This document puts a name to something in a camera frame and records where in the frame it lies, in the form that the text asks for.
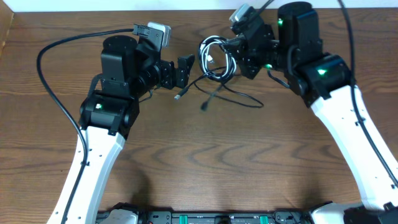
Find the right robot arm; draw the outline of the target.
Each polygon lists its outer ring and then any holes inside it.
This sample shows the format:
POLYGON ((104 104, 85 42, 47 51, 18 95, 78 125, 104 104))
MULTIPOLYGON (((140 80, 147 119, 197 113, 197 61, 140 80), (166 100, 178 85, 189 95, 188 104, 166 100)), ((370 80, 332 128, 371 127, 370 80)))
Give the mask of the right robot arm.
POLYGON ((254 78, 262 68, 282 72, 286 86, 325 125, 354 176, 361 201, 327 202, 309 210, 309 223, 396 223, 397 160, 373 123, 354 64, 323 51, 318 14, 309 2, 277 11, 278 34, 261 11, 243 4, 230 17, 235 37, 223 48, 241 73, 254 78))

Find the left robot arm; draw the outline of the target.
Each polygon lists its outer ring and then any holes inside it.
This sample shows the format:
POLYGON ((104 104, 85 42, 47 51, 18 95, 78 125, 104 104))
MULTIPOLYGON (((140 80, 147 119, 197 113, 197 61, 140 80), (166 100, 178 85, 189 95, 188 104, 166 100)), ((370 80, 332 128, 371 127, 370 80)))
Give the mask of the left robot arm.
POLYGON ((185 88, 194 55, 160 59, 163 37, 114 35, 103 42, 102 72, 80 106, 72 166, 49 223, 94 223, 111 169, 153 87, 185 88))

